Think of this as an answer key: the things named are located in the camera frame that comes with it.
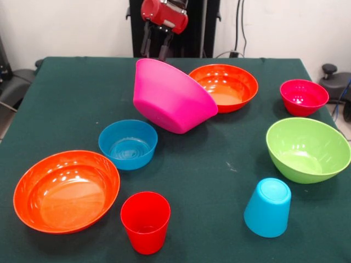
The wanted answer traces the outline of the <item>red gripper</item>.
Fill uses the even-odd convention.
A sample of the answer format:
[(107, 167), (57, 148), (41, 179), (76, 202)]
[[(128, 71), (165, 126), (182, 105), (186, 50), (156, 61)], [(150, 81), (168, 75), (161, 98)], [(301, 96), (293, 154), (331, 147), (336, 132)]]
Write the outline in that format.
[(146, 21), (140, 50), (142, 56), (149, 56), (152, 22), (157, 26), (165, 26), (171, 29), (171, 31), (166, 32), (166, 37), (158, 55), (160, 61), (166, 61), (174, 33), (181, 34), (188, 25), (187, 5), (188, 1), (144, 0), (142, 2), (141, 17)]

